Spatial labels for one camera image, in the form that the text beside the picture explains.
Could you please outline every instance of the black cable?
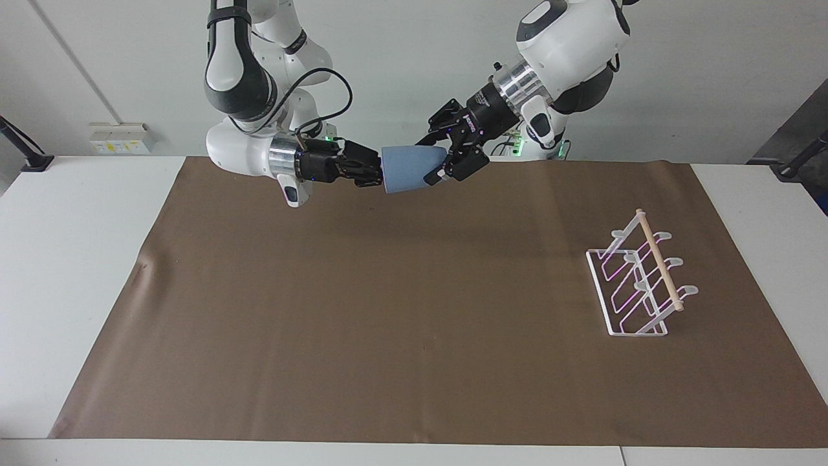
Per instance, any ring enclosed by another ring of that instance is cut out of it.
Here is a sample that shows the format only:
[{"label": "black cable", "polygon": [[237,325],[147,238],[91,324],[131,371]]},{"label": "black cable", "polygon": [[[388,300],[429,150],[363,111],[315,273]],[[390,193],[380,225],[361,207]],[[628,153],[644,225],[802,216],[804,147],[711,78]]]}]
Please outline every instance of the black cable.
[{"label": "black cable", "polygon": [[22,132],[22,131],[21,131],[21,130],[17,127],[17,126],[15,126],[15,125],[14,125],[11,121],[9,121],[9,120],[7,120],[7,119],[3,118],[3,116],[2,116],[2,115],[0,115],[0,119],[2,119],[3,121],[5,121],[5,122],[6,122],[6,125],[7,125],[9,128],[11,128],[11,129],[12,129],[15,133],[17,133],[17,135],[18,135],[18,136],[20,136],[21,138],[24,138],[26,141],[28,141],[28,142],[29,142],[29,144],[31,144],[31,145],[33,145],[33,146],[35,146],[35,148],[37,148],[37,150],[39,150],[39,151],[40,151],[43,155],[46,155],[46,152],[44,152],[44,151],[43,151],[43,149],[41,149],[41,146],[37,145],[37,143],[36,143],[36,142],[34,142],[31,138],[29,138],[29,135],[28,135],[28,134],[23,133],[23,132]]},{"label": "black cable", "polygon": [[276,44],[276,42],[271,41],[271,40],[270,40],[270,39],[268,39],[267,37],[265,37],[265,36],[263,36],[263,35],[259,34],[258,32],[256,32],[256,30],[255,30],[255,29],[252,29],[250,32],[252,32],[254,36],[258,37],[259,39],[262,39],[262,40],[263,40],[263,41],[265,41],[265,42],[270,42],[270,43],[272,43],[272,44]]},{"label": "black cable", "polygon": [[514,146],[514,143],[512,142],[512,137],[511,136],[509,136],[509,139],[507,139],[505,142],[495,145],[492,148],[492,152],[489,153],[489,157],[493,157],[494,156],[494,151],[498,150],[498,148],[500,148],[500,147],[502,147],[502,149],[500,149],[500,153],[498,154],[498,157],[502,156],[503,151],[505,151],[506,147],[508,147],[508,146]]},{"label": "black cable", "polygon": [[808,163],[809,160],[816,157],[822,151],[828,148],[828,129],[821,134],[814,142],[810,143],[802,152],[799,153],[792,161],[782,165],[779,168],[779,174],[785,178],[794,178],[799,173],[799,170]]},{"label": "black cable", "polygon": [[341,74],[337,73],[337,72],[336,72],[336,71],[334,71],[334,70],[329,70],[329,72],[330,72],[330,74],[332,74],[332,75],[336,76],[337,78],[339,78],[339,80],[340,80],[340,81],[342,81],[342,84],[344,84],[344,85],[345,85],[345,89],[347,89],[347,90],[348,90],[348,103],[347,103],[347,104],[345,104],[345,107],[343,107],[343,108],[342,108],[342,110],[340,110],[340,111],[338,111],[338,112],[334,112],[334,113],[332,113],[332,114],[327,114],[327,115],[325,115],[325,116],[320,116],[319,118],[314,118],[314,119],[312,119],[311,121],[307,121],[307,122],[305,122],[302,126],[300,126],[299,128],[297,128],[297,129],[296,129],[296,137],[297,137],[298,139],[300,139],[300,143],[301,143],[301,135],[302,135],[302,131],[303,131],[305,128],[310,127],[310,126],[313,126],[313,125],[315,125],[315,124],[320,124],[320,123],[322,123],[322,122],[324,122],[324,121],[326,121],[326,120],[328,120],[328,119],[332,119],[332,118],[336,118],[336,117],[340,116],[341,114],[343,114],[343,113],[347,112],[347,111],[348,111],[348,109],[350,109],[350,108],[351,108],[351,104],[354,102],[354,90],[353,90],[353,89],[351,89],[351,84],[349,84],[348,80],[346,80],[346,79],[344,78],[344,76],[342,76]]},{"label": "black cable", "polygon": [[615,65],[613,65],[613,61],[607,61],[607,66],[613,71],[613,73],[618,73],[621,69],[621,57],[619,54],[615,54]]},{"label": "black cable", "polygon": [[[351,85],[344,78],[344,76],[342,76],[340,73],[338,73],[334,70],[331,70],[330,68],[315,68],[313,70],[307,71],[304,75],[300,76],[299,79],[296,80],[295,83],[293,83],[293,85],[290,87],[290,89],[287,90],[285,95],[282,96],[282,100],[279,100],[279,103],[276,104],[276,107],[273,109],[273,111],[270,115],[270,118],[268,118],[267,121],[265,121],[258,128],[254,129],[252,131],[245,131],[245,130],[241,129],[241,127],[238,126],[238,123],[236,122],[235,119],[230,118],[230,121],[233,122],[233,125],[236,127],[236,129],[238,129],[239,131],[241,131],[244,134],[247,134],[247,136],[252,136],[252,135],[258,133],[259,131],[262,131],[263,129],[265,129],[265,127],[267,127],[273,121],[274,118],[276,118],[276,115],[279,114],[279,110],[281,110],[282,106],[284,106],[285,102],[287,102],[287,98],[290,97],[291,94],[293,94],[293,91],[296,90],[297,87],[299,87],[299,85],[302,83],[302,81],[308,79],[309,77],[315,75],[316,73],[323,73],[323,72],[324,73],[330,73],[331,75],[336,76],[337,78],[339,78],[339,80],[342,81],[343,84],[345,84],[345,87],[348,89],[348,95],[349,95],[348,104],[345,106],[344,109],[342,109],[340,112],[337,112],[336,114],[326,115],[325,117],[319,117],[318,119],[312,119],[308,123],[311,123],[311,122],[318,123],[319,121],[324,121],[325,119],[334,118],[335,116],[339,116],[339,115],[345,113],[346,111],[348,111],[348,109],[351,106],[351,103],[354,101],[354,92],[351,90]],[[307,125],[307,123],[303,124],[300,128],[303,128],[306,125]]]}]

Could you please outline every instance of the green led light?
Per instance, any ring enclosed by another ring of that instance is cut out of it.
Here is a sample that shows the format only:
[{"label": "green led light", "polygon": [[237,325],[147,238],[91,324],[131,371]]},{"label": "green led light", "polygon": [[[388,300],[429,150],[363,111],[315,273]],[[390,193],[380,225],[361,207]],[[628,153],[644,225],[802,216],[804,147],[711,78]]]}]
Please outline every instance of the green led light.
[{"label": "green led light", "polygon": [[571,145],[572,142],[569,139],[561,141],[561,147],[558,149],[558,160],[566,160]]},{"label": "green led light", "polygon": [[517,140],[517,146],[515,146],[515,149],[512,150],[512,155],[520,157],[520,154],[523,153],[523,145],[526,144],[526,141],[523,138],[517,138]]}]

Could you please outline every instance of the cable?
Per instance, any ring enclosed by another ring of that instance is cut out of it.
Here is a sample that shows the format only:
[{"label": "cable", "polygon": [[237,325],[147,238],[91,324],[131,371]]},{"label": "cable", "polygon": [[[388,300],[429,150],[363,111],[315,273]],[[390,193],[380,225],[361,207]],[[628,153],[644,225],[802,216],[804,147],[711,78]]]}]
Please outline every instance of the cable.
[{"label": "cable", "polygon": [[270,40],[270,39],[268,39],[267,37],[265,37],[265,36],[263,36],[263,35],[259,34],[258,32],[256,32],[256,30],[255,30],[255,29],[252,29],[252,28],[251,28],[250,32],[252,32],[254,36],[258,37],[259,39],[262,39],[262,40],[263,40],[263,41],[265,41],[265,42],[270,42],[270,43],[272,43],[272,44],[276,44],[276,42],[271,41],[271,40]]},{"label": "cable", "polygon": [[41,146],[37,145],[37,143],[36,143],[36,142],[34,142],[33,140],[31,140],[31,138],[29,138],[29,135],[28,135],[28,134],[23,133],[23,132],[22,132],[22,131],[21,131],[21,130],[17,127],[17,126],[15,126],[15,125],[14,125],[11,121],[9,121],[9,120],[7,120],[7,119],[3,118],[1,115],[0,115],[0,119],[2,119],[2,121],[5,121],[5,122],[6,122],[6,125],[7,125],[9,128],[11,128],[11,129],[12,129],[12,131],[14,131],[15,133],[17,133],[17,135],[18,135],[18,136],[20,136],[21,138],[24,138],[26,141],[28,141],[28,142],[29,142],[29,144],[31,144],[31,145],[33,145],[33,146],[35,146],[35,148],[37,148],[37,150],[39,150],[39,151],[40,151],[43,155],[46,155],[46,152],[44,152],[44,151],[43,151],[43,149],[41,148]]},{"label": "cable", "polygon": [[302,126],[300,126],[299,128],[296,129],[296,140],[299,142],[299,145],[302,146],[302,148],[305,149],[305,150],[307,150],[307,147],[302,142],[302,137],[301,137],[302,136],[302,131],[305,128],[313,126],[314,124],[320,124],[320,123],[326,121],[327,119],[332,119],[332,118],[336,118],[336,117],[340,116],[341,114],[347,112],[348,109],[351,108],[351,104],[354,102],[354,90],[351,89],[351,84],[349,84],[348,80],[346,80],[344,78],[344,76],[342,76],[341,74],[337,73],[334,70],[328,70],[328,71],[330,72],[331,75],[334,75],[337,78],[339,78],[339,80],[342,81],[342,84],[345,85],[345,89],[348,90],[348,103],[345,104],[345,107],[343,107],[340,111],[334,112],[332,114],[327,114],[325,116],[320,116],[319,118],[314,118],[311,121],[306,121]]},{"label": "cable", "polygon": [[514,143],[512,142],[512,136],[509,136],[509,139],[506,139],[505,142],[498,143],[496,146],[494,146],[492,148],[492,152],[489,153],[489,157],[493,157],[494,156],[494,151],[496,151],[496,150],[498,150],[498,148],[502,147],[502,149],[500,149],[500,153],[498,154],[498,157],[500,157],[500,156],[503,155],[503,151],[506,150],[506,147],[513,146],[513,145],[514,145]]},{"label": "cable", "polygon": [[615,65],[613,65],[613,61],[607,61],[607,66],[613,71],[613,73],[618,73],[621,69],[621,57],[619,54],[615,54]]},{"label": "cable", "polygon": [[[240,132],[242,132],[244,134],[247,134],[247,136],[252,136],[252,135],[258,133],[259,131],[262,131],[263,129],[265,129],[265,127],[267,127],[273,121],[274,118],[276,118],[276,115],[279,114],[279,110],[281,110],[282,106],[284,106],[285,102],[287,102],[287,98],[290,97],[291,94],[293,94],[293,91],[296,90],[297,87],[299,87],[299,85],[302,83],[302,81],[308,79],[309,77],[311,77],[311,76],[313,76],[317,73],[330,73],[331,75],[334,75],[337,78],[339,78],[339,80],[341,80],[342,83],[345,84],[345,87],[348,89],[348,96],[349,96],[348,97],[348,104],[345,105],[344,109],[342,109],[340,112],[337,112],[336,114],[326,115],[325,117],[320,117],[318,119],[312,119],[308,123],[310,123],[310,122],[318,123],[317,120],[324,121],[326,119],[330,119],[330,118],[334,118],[335,116],[339,116],[339,115],[345,113],[346,111],[348,111],[348,109],[351,106],[351,103],[354,101],[354,92],[351,90],[351,85],[348,83],[348,81],[340,73],[338,73],[334,70],[331,70],[330,68],[315,68],[313,70],[307,71],[304,75],[300,76],[299,79],[296,80],[295,83],[293,83],[293,85],[290,87],[290,89],[287,90],[285,95],[282,96],[282,99],[279,100],[279,103],[276,104],[276,107],[274,107],[274,109],[273,109],[270,117],[267,119],[267,121],[265,121],[258,128],[254,129],[252,131],[245,131],[245,130],[241,129],[241,127],[238,126],[238,123],[232,117],[230,117],[230,121],[233,122],[233,125],[236,127],[236,129],[238,129]],[[307,123],[303,124],[300,128],[303,128],[306,125],[307,125]]]}]

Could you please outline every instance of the power outlet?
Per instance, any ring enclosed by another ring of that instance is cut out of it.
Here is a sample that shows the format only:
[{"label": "power outlet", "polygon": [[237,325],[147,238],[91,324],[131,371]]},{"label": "power outlet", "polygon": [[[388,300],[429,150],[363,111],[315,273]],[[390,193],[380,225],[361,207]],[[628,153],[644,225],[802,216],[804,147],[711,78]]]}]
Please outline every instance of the power outlet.
[{"label": "power outlet", "polygon": [[95,152],[102,155],[149,155],[155,147],[155,139],[143,123],[91,123],[89,127],[94,131],[89,141]]}]

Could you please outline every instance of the white wire rack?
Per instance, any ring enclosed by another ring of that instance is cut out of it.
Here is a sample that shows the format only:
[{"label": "white wire rack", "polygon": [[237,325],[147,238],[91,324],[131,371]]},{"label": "white wire rack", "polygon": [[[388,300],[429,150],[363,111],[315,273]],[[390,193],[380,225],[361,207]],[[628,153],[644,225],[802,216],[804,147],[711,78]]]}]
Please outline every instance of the white wire rack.
[{"label": "white wire rack", "polygon": [[[639,227],[645,241],[629,249],[629,237]],[[647,213],[638,209],[627,227],[613,231],[612,237],[607,249],[586,251],[607,331],[628,337],[667,335],[664,319],[684,310],[684,299],[699,292],[695,286],[677,288],[673,283],[670,270],[682,266],[684,260],[664,259],[659,248],[659,243],[672,235],[665,231],[653,234]],[[659,300],[657,294],[665,292],[667,297]]]}]

